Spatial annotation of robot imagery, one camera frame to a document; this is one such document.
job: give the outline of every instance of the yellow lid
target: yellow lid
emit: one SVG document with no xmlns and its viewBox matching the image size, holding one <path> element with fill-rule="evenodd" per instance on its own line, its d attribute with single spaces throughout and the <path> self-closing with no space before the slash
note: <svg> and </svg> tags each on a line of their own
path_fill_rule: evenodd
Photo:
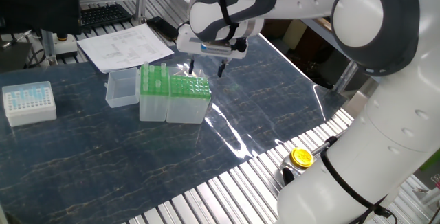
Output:
<svg viewBox="0 0 440 224">
<path fill-rule="evenodd" d="M 315 161 L 311 153 L 302 148 L 294 148 L 290 152 L 290 161 L 301 168 L 309 168 Z"/>
</svg>

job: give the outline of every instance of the paper sheet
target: paper sheet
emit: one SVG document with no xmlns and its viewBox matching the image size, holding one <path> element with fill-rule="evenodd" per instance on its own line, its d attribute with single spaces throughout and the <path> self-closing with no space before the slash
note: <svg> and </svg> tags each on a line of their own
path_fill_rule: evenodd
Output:
<svg viewBox="0 0 440 224">
<path fill-rule="evenodd" d="M 174 53 L 147 25 L 84 39 L 78 44 L 102 73 L 151 63 Z"/>
</svg>

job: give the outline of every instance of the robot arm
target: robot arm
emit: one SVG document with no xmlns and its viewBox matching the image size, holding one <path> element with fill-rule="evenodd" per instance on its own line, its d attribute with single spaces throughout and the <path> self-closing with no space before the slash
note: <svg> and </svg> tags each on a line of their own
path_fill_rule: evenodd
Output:
<svg viewBox="0 0 440 224">
<path fill-rule="evenodd" d="M 196 0 L 190 9 L 189 24 L 180 27 L 177 48 L 192 54 L 243 58 L 247 51 L 245 38 L 257 35 L 264 19 L 329 16 L 333 3 L 334 0 Z"/>
<path fill-rule="evenodd" d="M 327 161 L 358 196 L 378 203 L 440 149 L 437 0 L 196 0 L 177 48 L 243 58 L 247 48 L 237 43 L 258 34 L 263 19 L 328 15 L 345 54 L 383 78 Z M 281 190 L 277 223 L 354 223 L 365 213 L 328 168 L 320 159 Z"/>
</svg>

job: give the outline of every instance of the blue marble table surface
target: blue marble table surface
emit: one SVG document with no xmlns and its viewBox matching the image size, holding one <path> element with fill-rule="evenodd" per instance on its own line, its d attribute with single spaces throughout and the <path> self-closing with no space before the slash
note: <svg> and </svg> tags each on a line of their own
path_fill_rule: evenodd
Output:
<svg viewBox="0 0 440 224">
<path fill-rule="evenodd" d="M 188 55 L 166 62 L 188 64 Z M 136 104 L 110 108 L 108 75 L 91 63 L 1 74 L 0 87 L 50 81 L 58 115 L 11 128 L 0 108 L 4 210 L 29 224 L 121 224 L 322 124 L 345 101 L 261 37 L 222 78 L 220 62 L 196 57 L 212 91 L 200 125 L 140 122 Z"/>
</svg>

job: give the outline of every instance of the plastic container lid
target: plastic container lid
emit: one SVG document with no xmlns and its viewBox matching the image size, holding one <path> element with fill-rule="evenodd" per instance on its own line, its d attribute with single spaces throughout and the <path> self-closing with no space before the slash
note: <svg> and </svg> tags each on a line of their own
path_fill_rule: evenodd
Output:
<svg viewBox="0 0 440 224">
<path fill-rule="evenodd" d="M 315 162 L 315 159 L 309 151 L 302 148 L 294 148 L 290 152 L 290 161 L 293 165 L 300 168 L 309 168 Z"/>
<path fill-rule="evenodd" d="M 140 74 L 137 68 L 110 72 L 105 100 L 111 108 L 139 103 Z"/>
</svg>

